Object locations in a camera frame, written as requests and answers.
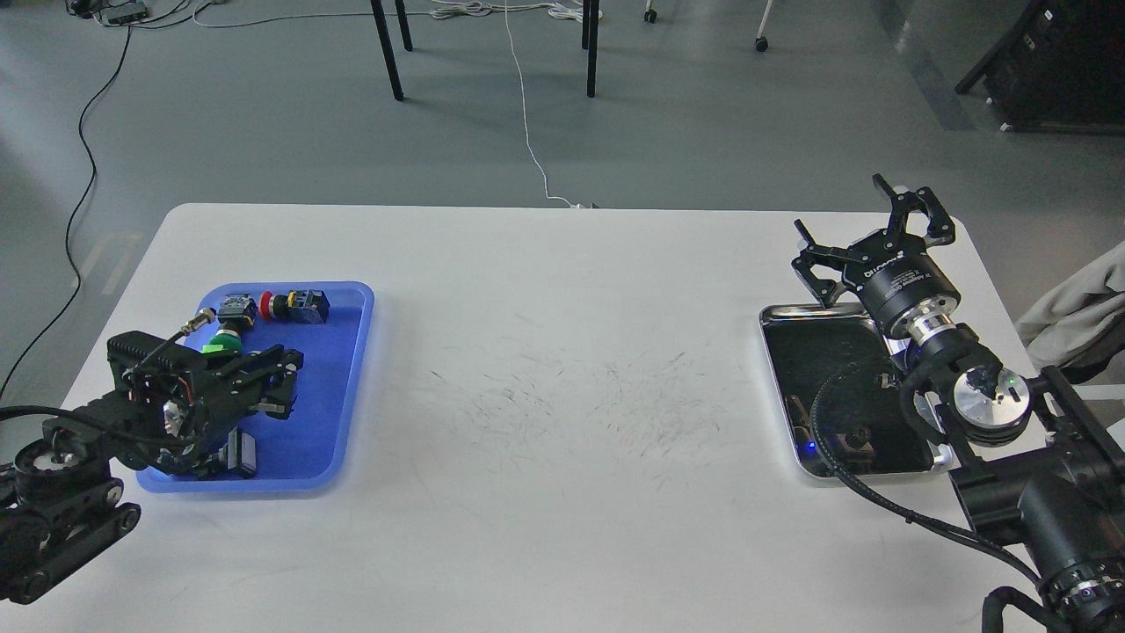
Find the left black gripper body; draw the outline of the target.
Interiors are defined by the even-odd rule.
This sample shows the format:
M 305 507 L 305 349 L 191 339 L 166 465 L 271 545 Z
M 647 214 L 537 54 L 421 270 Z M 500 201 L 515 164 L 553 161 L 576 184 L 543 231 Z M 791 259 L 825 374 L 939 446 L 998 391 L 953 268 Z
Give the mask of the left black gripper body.
M 238 358 L 250 352 L 205 355 L 181 345 L 182 336 L 128 331 L 107 342 L 112 392 L 105 397 L 105 440 L 136 471 L 153 469 L 160 447 L 196 444 L 209 455 L 256 414 L 250 405 L 266 376 L 237 376 Z

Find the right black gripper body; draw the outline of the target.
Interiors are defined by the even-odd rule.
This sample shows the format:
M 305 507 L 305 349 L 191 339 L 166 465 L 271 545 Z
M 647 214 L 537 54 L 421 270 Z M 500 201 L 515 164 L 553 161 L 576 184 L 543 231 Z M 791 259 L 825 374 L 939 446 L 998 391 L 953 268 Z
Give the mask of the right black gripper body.
M 844 283 L 860 297 L 883 336 L 907 340 L 919 305 L 950 314 L 962 296 L 933 263 L 921 236 L 904 234 L 891 248 L 888 241 L 883 230 L 876 230 L 852 244 L 860 263 L 845 266 Z

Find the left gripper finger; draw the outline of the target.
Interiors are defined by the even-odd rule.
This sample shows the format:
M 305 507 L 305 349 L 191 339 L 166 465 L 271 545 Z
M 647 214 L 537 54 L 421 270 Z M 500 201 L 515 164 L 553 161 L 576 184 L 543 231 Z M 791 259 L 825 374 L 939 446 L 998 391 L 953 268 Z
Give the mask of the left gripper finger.
M 250 405 L 250 412 L 264 413 L 272 419 L 289 419 L 296 403 L 296 382 L 297 374 L 267 376 L 258 385 L 256 401 Z
M 297 372 L 303 367 L 304 353 L 302 350 L 272 346 L 238 358 L 237 376 L 241 378 L 277 376 L 285 372 Z

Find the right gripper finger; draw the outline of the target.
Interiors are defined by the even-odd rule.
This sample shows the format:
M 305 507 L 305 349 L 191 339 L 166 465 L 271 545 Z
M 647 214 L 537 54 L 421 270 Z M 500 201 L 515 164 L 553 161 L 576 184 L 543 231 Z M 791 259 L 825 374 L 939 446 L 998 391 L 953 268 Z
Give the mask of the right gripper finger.
M 798 219 L 793 224 L 804 246 L 800 248 L 798 257 L 792 260 L 791 266 L 795 269 L 806 288 L 821 305 L 821 308 L 831 308 L 844 293 L 860 295 L 857 291 L 860 286 L 854 280 L 849 280 L 845 273 L 845 269 L 849 264 L 856 264 L 860 261 L 860 252 L 853 247 L 826 247 L 826 245 L 817 244 L 803 221 Z M 813 266 L 828 266 L 836 270 L 836 272 L 842 273 L 840 280 L 819 278 L 812 272 Z
M 883 193 L 891 205 L 886 229 L 876 234 L 876 248 L 881 251 L 925 251 L 933 247 L 944 247 L 956 239 L 956 228 L 948 212 L 940 205 L 939 198 L 932 188 L 922 187 L 917 191 L 897 193 L 883 175 L 872 177 L 873 186 Z M 925 234 L 909 233 L 908 223 L 912 212 L 920 212 L 927 219 Z

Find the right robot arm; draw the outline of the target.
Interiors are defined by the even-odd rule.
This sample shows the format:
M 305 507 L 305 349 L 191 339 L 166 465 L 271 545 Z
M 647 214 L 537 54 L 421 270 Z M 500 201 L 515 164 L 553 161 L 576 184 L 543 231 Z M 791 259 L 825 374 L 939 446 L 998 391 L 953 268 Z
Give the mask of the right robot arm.
M 1012 566 L 1036 590 L 998 586 L 982 605 L 984 632 L 1004 629 L 1012 606 L 1048 632 L 1122 630 L 1122 447 L 1055 367 L 1017 374 L 963 322 L 961 293 L 928 255 L 956 236 L 932 189 L 897 192 L 889 220 L 848 247 L 829 247 L 795 221 L 802 245 L 792 268 L 827 314 L 854 293 L 884 340 L 904 341 L 900 358 L 864 358 L 827 377 L 808 406 L 808 432 L 828 472 L 908 524 Z M 849 377 L 897 373 L 904 424 L 951 447 L 951 485 L 968 527 L 914 512 L 860 480 L 829 432 L 829 404 Z

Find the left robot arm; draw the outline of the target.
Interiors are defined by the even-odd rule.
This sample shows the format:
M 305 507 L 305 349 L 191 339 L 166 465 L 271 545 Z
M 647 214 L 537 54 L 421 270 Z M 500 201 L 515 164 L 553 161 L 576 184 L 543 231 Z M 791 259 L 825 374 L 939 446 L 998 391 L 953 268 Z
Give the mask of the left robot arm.
M 212 477 L 256 473 L 241 421 L 292 413 L 302 352 L 197 352 L 141 331 L 107 344 L 115 388 L 71 412 L 4 406 L 3 418 L 44 414 L 43 437 L 3 467 L 1 577 L 4 600 L 38 600 L 136 528 L 141 508 L 123 501 L 118 461 L 135 471 Z

